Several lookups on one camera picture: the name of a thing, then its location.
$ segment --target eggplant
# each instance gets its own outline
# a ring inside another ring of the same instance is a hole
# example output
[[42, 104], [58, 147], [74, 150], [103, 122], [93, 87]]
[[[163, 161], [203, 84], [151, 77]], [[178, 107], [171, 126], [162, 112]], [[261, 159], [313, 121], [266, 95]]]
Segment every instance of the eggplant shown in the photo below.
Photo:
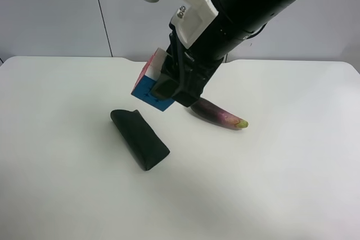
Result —
[[190, 107], [197, 115], [225, 128], [244, 129], [249, 126], [244, 119], [230, 114], [204, 98], [200, 98]]

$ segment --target white table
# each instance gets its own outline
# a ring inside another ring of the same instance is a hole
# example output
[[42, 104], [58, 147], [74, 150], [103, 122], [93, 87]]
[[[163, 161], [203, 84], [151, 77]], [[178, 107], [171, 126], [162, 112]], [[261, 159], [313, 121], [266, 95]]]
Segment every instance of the white table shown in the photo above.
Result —
[[[0, 68], [0, 239], [360, 239], [360, 75], [343, 62], [235, 61], [211, 125], [130, 95], [143, 63], [15, 57]], [[151, 171], [110, 120], [140, 110], [171, 154]]]

